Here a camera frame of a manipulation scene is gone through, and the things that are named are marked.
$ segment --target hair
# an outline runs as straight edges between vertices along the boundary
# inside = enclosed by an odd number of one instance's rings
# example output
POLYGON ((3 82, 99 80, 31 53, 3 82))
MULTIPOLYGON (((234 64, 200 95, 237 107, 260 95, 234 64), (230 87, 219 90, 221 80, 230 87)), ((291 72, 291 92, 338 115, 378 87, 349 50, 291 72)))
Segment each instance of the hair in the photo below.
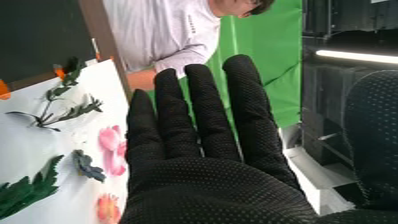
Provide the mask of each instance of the hair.
POLYGON ((267 11, 269 6, 271 6, 275 0, 251 0, 251 2, 253 2, 255 4, 259 4, 259 5, 257 5, 257 7, 251 9, 250 14, 251 14, 251 15, 259 15, 264 11, 267 11))

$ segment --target gloved hand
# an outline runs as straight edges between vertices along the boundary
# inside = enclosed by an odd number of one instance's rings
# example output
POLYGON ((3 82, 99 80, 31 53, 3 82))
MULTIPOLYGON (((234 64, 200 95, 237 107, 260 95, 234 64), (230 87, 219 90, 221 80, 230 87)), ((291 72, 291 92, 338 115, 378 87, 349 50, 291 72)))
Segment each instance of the gloved hand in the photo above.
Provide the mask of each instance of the gloved hand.
POLYGON ((232 57, 223 70, 237 144, 203 65, 184 68, 196 130, 171 69, 154 80, 157 117, 145 92, 134 92, 122 224, 299 224, 315 217, 282 156, 269 102, 250 58, 232 57))

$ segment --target light fixture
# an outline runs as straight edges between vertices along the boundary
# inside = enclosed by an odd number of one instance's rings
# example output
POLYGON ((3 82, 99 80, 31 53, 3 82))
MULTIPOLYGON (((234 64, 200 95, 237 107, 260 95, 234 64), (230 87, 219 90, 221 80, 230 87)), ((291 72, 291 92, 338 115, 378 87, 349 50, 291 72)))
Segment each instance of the light fixture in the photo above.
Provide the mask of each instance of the light fixture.
POLYGON ((358 54, 358 53, 347 53, 347 52, 326 51, 326 50, 315 51, 315 55, 322 57, 330 57, 330 58, 356 60, 356 61, 398 64, 398 57, 394 56, 358 54))

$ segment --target paper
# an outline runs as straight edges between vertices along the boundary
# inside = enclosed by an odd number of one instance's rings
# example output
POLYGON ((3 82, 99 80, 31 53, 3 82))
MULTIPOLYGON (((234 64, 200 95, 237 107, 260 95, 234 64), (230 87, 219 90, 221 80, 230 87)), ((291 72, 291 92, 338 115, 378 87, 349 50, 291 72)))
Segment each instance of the paper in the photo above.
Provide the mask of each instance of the paper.
POLYGON ((36 202, 15 215, 1 220, 1 224, 93 224, 95 202, 102 194, 118 197, 118 208, 123 210, 127 172, 122 176, 108 176, 104 183, 77 176, 72 166, 70 152, 81 149, 92 157, 92 166, 102 168, 102 152, 99 150, 99 130, 118 125, 125 132, 127 103, 113 62, 92 65, 81 71, 77 86, 61 95, 49 111, 61 113, 92 95, 102 101, 102 113, 92 112, 74 120, 52 125, 60 133, 29 126, 31 121, 4 115, 8 111, 38 114, 44 107, 44 93, 60 82, 54 78, 12 92, 6 101, 0 101, 0 184, 15 182, 22 176, 33 177, 47 159, 65 155, 58 163, 60 186, 56 194, 36 202))

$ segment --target flower illustration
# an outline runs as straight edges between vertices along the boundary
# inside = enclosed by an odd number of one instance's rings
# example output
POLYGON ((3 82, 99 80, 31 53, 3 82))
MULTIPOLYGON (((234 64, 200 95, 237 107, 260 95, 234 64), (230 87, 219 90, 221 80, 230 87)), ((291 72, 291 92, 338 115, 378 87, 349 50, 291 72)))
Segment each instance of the flower illustration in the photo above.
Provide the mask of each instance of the flower illustration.
POLYGON ((97 219, 102 224, 116 224, 120 220, 120 210, 116 207, 116 197, 104 194, 97 199, 97 219))
POLYGON ((125 140, 120 135, 120 128, 113 126, 99 131, 99 146, 102 150, 104 171, 120 176, 125 172, 125 140))

